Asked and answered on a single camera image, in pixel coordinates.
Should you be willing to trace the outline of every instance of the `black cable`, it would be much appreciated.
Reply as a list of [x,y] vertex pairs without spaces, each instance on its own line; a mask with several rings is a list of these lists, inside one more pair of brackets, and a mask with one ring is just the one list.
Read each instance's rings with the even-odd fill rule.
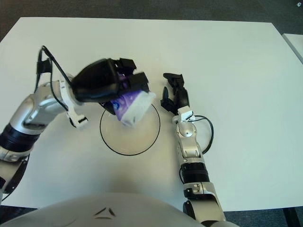
[[57,62],[57,60],[54,58],[54,56],[50,53],[50,51],[47,49],[46,46],[42,46],[41,48],[44,53],[50,58],[50,60],[52,62],[55,63],[55,65],[57,66],[58,70],[60,71],[60,73],[62,74],[62,76],[65,78],[66,82],[69,84],[69,86],[72,87],[71,81],[70,79],[67,77],[67,75],[65,74],[65,72],[63,71],[63,69],[61,68],[61,66],[59,65],[59,63]]
[[57,96],[55,95],[54,91],[53,91],[53,63],[51,62],[51,66],[52,66],[52,71],[51,71],[51,75],[50,75],[50,87],[51,87],[51,92],[53,97],[55,98],[55,100],[64,108],[64,110],[68,111],[68,108],[62,103],[60,102],[60,100],[57,98]]
[[3,202],[3,201],[5,201],[9,196],[11,195],[11,193],[10,194],[8,194],[7,196],[5,196],[5,198],[4,199],[2,199],[1,200],[1,202]]
[[180,177],[180,180],[181,180],[182,184],[184,184],[184,181],[183,181],[183,179],[182,179],[182,177],[181,177],[181,167],[180,167],[180,169],[179,169],[179,177]]
[[214,140],[214,126],[213,126],[212,122],[207,117],[204,117],[202,115],[195,115],[195,117],[201,117],[201,118],[198,119],[198,120],[193,120],[193,121],[189,121],[189,122],[198,122],[200,120],[207,120],[208,123],[209,123],[210,129],[211,129],[211,132],[212,132],[212,135],[210,137],[210,140],[209,140],[209,143],[208,143],[207,147],[204,149],[204,151],[202,151],[202,154],[206,154],[208,152],[208,150],[210,149],[210,147],[212,146],[212,143],[213,143],[213,140]]
[[[42,46],[40,51],[39,51],[39,55],[38,55],[38,63],[42,61],[42,52],[44,52],[50,59],[50,63],[51,63],[51,67],[52,67],[52,71],[53,71],[53,64],[52,62],[56,65],[56,67],[58,68],[58,70],[60,71],[60,73],[62,74],[62,76],[64,77],[64,79],[66,80],[66,82],[69,84],[70,87],[72,87],[71,81],[68,78],[68,76],[65,74],[65,72],[63,71],[63,69],[61,68],[61,66],[59,65],[59,63],[57,62],[57,60],[55,59],[55,57],[52,55],[52,53],[47,49],[46,46]],[[35,85],[35,90],[34,92],[37,91],[38,89],[38,84],[40,81],[40,76],[41,74],[38,73],[36,74],[36,85]]]
[[13,190],[11,193],[9,193],[7,196],[5,196],[4,199],[1,200],[1,202],[5,201],[5,200],[14,192],[14,190]]

